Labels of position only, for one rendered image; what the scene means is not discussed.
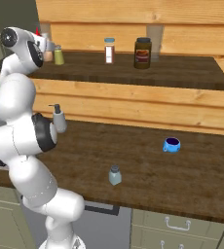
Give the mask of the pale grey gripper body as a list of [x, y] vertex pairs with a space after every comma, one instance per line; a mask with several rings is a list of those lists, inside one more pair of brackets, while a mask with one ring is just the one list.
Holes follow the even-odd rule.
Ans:
[[49, 39], [48, 33], [41, 34], [41, 51], [44, 52], [53, 52], [55, 50], [55, 43]]

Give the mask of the yellow-green shaker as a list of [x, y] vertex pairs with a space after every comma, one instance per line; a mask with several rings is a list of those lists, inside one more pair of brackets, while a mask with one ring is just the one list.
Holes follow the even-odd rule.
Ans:
[[55, 64], [56, 65], [64, 64], [64, 58], [63, 58], [63, 53], [61, 50], [61, 45], [56, 45], [55, 47]]

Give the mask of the dark green cabinet door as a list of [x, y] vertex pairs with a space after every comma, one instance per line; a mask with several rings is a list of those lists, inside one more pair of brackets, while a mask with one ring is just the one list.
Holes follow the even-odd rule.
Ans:
[[[40, 28], [36, 0], [0, 0], [0, 34], [9, 26], [35, 33]], [[0, 41], [0, 59], [10, 54]]]

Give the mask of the blue-capped condiment bottle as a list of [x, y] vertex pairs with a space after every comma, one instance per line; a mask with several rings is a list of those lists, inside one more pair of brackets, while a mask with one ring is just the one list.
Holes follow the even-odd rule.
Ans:
[[114, 54], [115, 54], [115, 39], [111, 37], [107, 37], [104, 39], [104, 51], [105, 51], [105, 63], [113, 64], [114, 63]]

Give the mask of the dark wooden cabinet shelf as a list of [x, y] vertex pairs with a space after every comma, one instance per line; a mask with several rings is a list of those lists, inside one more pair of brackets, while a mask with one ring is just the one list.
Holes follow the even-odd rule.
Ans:
[[224, 90], [224, 73], [213, 57], [160, 55], [148, 69], [135, 69], [131, 53], [117, 53], [113, 64], [104, 53], [64, 52], [64, 64], [45, 62], [34, 79], [148, 87]]

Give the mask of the grey shaker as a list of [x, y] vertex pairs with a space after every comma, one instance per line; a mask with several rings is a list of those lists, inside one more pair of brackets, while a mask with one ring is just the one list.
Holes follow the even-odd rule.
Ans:
[[122, 174], [118, 165], [112, 165], [109, 171], [109, 182], [116, 186], [122, 182]]

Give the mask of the grey soap dispenser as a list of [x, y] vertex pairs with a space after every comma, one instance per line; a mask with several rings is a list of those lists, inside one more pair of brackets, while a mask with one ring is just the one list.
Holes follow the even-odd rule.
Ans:
[[67, 122], [65, 119], [64, 112], [60, 109], [59, 104], [52, 104], [54, 108], [53, 121], [58, 133], [64, 133], [67, 129]]

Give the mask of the dark brown jar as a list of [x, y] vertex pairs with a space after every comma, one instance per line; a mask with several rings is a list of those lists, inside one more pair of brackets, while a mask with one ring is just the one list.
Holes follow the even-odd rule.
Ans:
[[152, 42], [148, 37], [139, 37], [134, 44], [134, 63], [136, 69], [148, 69], [151, 62]]

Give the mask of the blue mug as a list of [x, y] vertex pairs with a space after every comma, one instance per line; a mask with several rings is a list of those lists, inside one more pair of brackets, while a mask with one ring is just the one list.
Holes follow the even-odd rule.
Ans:
[[177, 153], [181, 148], [180, 141], [175, 137], [168, 137], [163, 143], [163, 151], [169, 153]]

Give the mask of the pale green cupboard door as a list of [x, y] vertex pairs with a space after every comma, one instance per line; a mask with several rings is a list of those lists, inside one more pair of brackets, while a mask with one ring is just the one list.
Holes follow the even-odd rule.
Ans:
[[15, 189], [0, 187], [0, 249], [36, 249]]

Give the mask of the grey dishwasher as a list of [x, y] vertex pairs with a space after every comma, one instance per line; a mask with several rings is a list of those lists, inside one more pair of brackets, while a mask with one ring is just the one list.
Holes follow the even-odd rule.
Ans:
[[[113, 205], [86, 201], [86, 205], [111, 208]], [[34, 239], [36, 249], [46, 240], [46, 216], [29, 210], [22, 204], [25, 220]], [[86, 244], [87, 249], [130, 249], [131, 209], [120, 207], [118, 216], [84, 211], [73, 223], [74, 231]]]

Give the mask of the pale green drawer front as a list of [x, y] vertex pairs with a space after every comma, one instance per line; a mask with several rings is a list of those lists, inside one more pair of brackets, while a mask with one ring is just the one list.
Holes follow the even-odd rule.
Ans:
[[165, 242], [165, 249], [178, 249], [179, 244], [183, 244], [184, 249], [217, 249], [218, 245], [215, 239], [131, 227], [131, 249], [161, 249], [161, 240]]
[[[191, 228], [188, 231], [171, 230], [166, 226], [166, 216], [177, 219], [190, 220]], [[133, 209], [132, 211], [132, 223], [134, 225], [142, 226], [148, 229], [180, 232], [188, 235], [195, 235], [216, 240], [218, 240], [224, 232], [224, 224], [138, 209]]]

